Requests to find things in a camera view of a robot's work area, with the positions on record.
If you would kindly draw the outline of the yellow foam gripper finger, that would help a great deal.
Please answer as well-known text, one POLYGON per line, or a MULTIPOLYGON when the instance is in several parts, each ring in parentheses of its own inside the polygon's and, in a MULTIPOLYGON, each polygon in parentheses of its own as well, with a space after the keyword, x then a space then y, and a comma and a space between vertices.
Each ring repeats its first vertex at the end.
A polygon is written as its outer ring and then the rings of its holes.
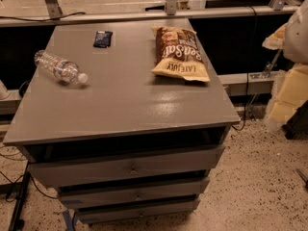
POLYGON ((269 37, 265 38, 262 46, 270 50, 282 49, 284 45, 286 26, 287 24, 283 24, 269 37))

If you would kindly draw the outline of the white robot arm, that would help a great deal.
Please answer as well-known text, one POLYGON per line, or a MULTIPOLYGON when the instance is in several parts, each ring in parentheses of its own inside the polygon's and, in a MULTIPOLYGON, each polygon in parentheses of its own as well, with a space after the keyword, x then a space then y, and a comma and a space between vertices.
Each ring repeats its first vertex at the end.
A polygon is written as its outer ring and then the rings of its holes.
POLYGON ((308 0, 290 17, 289 21, 265 38, 262 46, 283 50, 286 59, 294 63, 308 63, 308 0))

